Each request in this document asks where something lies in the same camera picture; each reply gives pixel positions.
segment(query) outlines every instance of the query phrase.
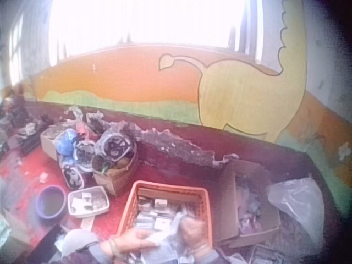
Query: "bracelet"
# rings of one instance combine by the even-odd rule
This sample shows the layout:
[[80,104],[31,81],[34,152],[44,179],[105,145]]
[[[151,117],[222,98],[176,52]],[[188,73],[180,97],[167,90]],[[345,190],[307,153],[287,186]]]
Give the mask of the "bracelet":
[[113,239],[112,236],[110,236],[109,238],[109,245],[110,245],[110,249],[111,249],[111,252],[112,254],[119,260],[121,261],[124,261],[125,260],[125,257],[124,255],[121,254],[121,252],[119,251],[118,247],[116,246],[116,243]]
[[198,247],[197,249],[191,250],[190,253],[191,253],[191,255],[194,255],[194,254],[196,254],[197,252],[199,252],[199,251],[205,249],[206,247],[208,247],[208,243],[205,243],[205,244],[201,245],[201,246]]

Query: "blue bowl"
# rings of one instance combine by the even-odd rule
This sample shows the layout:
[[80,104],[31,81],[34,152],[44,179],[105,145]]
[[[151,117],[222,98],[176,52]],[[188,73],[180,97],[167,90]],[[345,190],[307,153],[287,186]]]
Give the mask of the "blue bowl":
[[55,219],[61,216],[66,203],[64,190],[59,185],[49,185],[38,194],[36,211],[43,219]]

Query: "painted dinosaur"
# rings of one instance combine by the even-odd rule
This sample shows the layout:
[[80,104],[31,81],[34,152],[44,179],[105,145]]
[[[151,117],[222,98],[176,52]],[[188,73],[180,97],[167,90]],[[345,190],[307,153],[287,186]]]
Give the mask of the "painted dinosaur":
[[301,0],[284,0],[279,61],[283,70],[265,73],[255,63],[225,59],[205,66],[197,59],[163,55],[159,69],[184,61],[201,72],[199,114],[203,125],[230,126],[275,142],[297,112],[306,84],[306,37]]

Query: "orange painted wall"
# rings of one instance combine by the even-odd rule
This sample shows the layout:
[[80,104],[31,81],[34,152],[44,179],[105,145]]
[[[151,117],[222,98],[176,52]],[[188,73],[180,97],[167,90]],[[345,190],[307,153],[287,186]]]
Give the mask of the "orange painted wall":
[[120,47],[69,59],[46,69],[35,77],[36,96],[43,99],[50,90],[84,90],[123,102],[197,103],[200,72],[189,64],[175,62],[172,70],[159,74],[159,58],[166,53],[198,58],[206,65],[226,58],[248,61],[241,55],[186,47]]

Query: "wristband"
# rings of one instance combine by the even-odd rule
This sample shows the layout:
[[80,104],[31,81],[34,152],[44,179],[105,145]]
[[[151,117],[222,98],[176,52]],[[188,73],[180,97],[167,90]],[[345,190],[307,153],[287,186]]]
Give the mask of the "wristband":
[[121,261],[124,261],[125,260],[125,257],[123,254],[121,254],[121,252],[119,251],[115,241],[114,241],[114,238],[112,236],[110,236],[109,238],[109,245],[110,245],[110,249],[111,249],[111,252],[112,254],[119,260]]

